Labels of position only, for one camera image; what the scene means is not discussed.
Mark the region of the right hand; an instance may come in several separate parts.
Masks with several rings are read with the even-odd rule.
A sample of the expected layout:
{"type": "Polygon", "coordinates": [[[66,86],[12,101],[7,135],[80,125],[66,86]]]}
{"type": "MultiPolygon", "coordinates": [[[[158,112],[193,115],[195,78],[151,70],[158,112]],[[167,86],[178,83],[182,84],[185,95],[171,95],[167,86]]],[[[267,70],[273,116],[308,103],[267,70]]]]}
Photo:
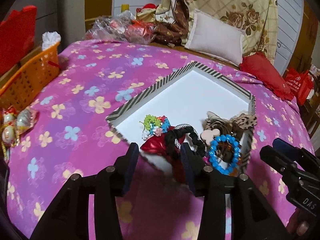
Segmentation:
{"type": "Polygon", "coordinates": [[[310,213],[297,207],[289,218],[286,226],[287,231],[290,234],[296,233],[298,236],[304,235],[310,226],[311,218],[312,215],[310,213]]]}

